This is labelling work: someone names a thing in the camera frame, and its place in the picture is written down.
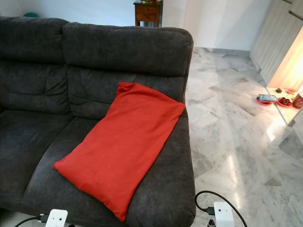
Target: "red pillow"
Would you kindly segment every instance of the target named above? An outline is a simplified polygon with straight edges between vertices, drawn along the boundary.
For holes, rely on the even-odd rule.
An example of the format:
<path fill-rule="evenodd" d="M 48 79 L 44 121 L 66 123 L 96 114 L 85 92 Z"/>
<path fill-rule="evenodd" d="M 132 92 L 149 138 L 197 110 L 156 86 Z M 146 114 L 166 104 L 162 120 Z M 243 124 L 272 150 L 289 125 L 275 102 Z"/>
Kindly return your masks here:
<path fill-rule="evenodd" d="M 184 108 L 183 103 L 159 91 L 120 82 L 105 118 L 53 166 L 124 221 L 138 184 L 156 160 Z"/>

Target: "cabinet door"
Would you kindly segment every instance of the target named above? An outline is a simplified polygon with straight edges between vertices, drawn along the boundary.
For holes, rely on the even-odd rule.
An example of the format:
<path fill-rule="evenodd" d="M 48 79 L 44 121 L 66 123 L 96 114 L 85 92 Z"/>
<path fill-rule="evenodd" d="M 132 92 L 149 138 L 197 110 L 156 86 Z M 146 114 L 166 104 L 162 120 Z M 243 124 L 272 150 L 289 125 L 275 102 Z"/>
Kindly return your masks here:
<path fill-rule="evenodd" d="M 291 4 L 272 0 L 260 33 L 250 51 L 268 84 L 302 28 L 303 21 L 289 14 Z"/>
<path fill-rule="evenodd" d="M 290 11 L 296 17 L 303 19 L 303 0 L 294 0 Z"/>
<path fill-rule="evenodd" d="M 303 143 L 303 109 L 300 110 L 298 115 L 294 119 L 294 131 L 297 133 L 299 139 Z"/>

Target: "gray sofa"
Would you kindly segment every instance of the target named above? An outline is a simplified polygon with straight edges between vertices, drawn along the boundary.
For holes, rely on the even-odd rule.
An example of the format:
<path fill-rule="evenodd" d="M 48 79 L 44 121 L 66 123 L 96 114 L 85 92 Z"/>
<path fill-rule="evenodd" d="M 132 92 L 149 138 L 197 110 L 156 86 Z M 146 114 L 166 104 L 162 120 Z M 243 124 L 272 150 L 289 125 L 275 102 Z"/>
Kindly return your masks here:
<path fill-rule="evenodd" d="M 189 227 L 195 186 L 184 112 L 138 186 L 125 223 L 52 165 L 102 119 L 119 81 L 184 101 L 193 48 L 176 28 L 0 18 L 0 207 L 31 215 L 68 210 L 102 227 Z"/>

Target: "black cable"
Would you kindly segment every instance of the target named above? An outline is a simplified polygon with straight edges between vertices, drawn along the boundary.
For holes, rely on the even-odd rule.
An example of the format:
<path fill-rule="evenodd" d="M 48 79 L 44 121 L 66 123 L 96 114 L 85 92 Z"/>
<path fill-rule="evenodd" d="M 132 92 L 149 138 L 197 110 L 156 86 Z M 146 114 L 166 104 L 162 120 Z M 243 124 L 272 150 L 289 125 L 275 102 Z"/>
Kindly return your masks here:
<path fill-rule="evenodd" d="M 37 217 L 32 217 L 32 218 L 25 219 L 25 220 L 19 222 L 18 224 L 16 224 L 14 227 L 18 227 L 18 226 L 20 226 L 21 224 L 23 224 L 24 222 L 27 222 L 27 221 L 30 221 L 30 220 L 40 220 L 40 217 L 41 217 L 41 216 L 37 216 Z"/>
<path fill-rule="evenodd" d="M 239 218 L 240 218 L 241 221 L 243 222 L 244 226 L 247 227 L 244 218 L 243 218 L 242 215 L 238 212 L 238 210 L 237 210 L 237 209 L 236 209 L 236 208 L 235 208 L 235 207 L 234 207 L 226 198 L 224 198 L 222 195 L 219 195 L 218 193 L 215 193 L 215 192 L 212 192 L 212 191 L 201 191 L 201 192 L 198 192 L 197 195 L 195 196 L 195 204 L 196 204 L 196 206 L 197 206 L 200 210 L 202 210 L 202 211 L 204 211 L 204 212 L 205 212 L 205 210 L 206 210 L 206 209 L 201 208 L 201 207 L 198 205 L 198 203 L 197 203 L 197 198 L 198 198 L 198 196 L 199 196 L 200 194 L 202 194 L 202 193 L 214 194 L 214 195 L 220 197 L 221 199 L 223 199 L 225 202 L 227 202 L 227 203 L 233 208 L 233 210 L 237 213 L 237 215 L 239 216 Z"/>

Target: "red cup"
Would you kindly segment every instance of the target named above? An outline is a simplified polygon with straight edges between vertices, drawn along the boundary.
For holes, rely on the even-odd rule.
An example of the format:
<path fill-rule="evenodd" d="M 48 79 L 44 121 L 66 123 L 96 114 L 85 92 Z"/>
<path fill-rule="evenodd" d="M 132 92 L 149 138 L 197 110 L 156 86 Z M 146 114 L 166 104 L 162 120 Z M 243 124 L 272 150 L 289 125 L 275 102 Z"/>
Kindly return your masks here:
<path fill-rule="evenodd" d="M 293 105 L 295 108 L 301 109 L 303 106 L 303 93 L 297 94 L 297 96 L 294 98 Z"/>

